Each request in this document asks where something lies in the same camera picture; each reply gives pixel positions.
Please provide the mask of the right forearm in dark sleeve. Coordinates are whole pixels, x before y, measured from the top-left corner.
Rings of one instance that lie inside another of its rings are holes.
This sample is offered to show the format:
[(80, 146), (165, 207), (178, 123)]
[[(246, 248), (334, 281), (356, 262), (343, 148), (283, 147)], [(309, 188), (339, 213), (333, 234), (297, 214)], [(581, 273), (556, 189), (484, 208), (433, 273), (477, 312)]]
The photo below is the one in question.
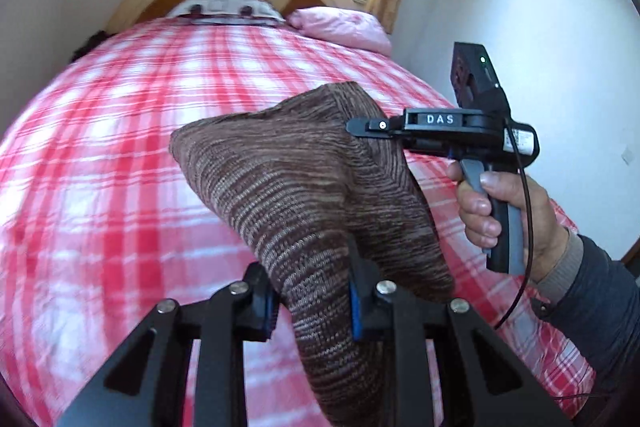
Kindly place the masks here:
[(579, 426), (639, 424), (639, 287), (631, 273), (589, 237), (568, 234), (565, 253), (530, 300), (596, 372), (597, 397)]

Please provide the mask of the person's right hand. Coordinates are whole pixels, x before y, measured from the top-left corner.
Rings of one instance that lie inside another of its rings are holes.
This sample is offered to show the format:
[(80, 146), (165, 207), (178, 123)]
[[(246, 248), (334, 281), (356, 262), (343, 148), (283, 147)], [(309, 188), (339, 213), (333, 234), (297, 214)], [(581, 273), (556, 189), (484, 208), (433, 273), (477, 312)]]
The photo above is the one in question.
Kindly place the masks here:
[(529, 241), (526, 228), (533, 225), (534, 253), (530, 278), (539, 283), (554, 269), (565, 253), (570, 233), (556, 219), (551, 199), (543, 187), (526, 176), (528, 195), (525, 195), (524, 185), (517, 174), (485, 172), (480, 177), (480, 184), (486, 192), (482, 195), (465, 181), (457, 161), (450, 162), (447, 176), (458, 184), (459, 216), (465, 236), (473, 245), (480, 248), (497, 245), (501, 225), (490, 215), (488, 197), (492, 196), (521, 210), (526, 241)]

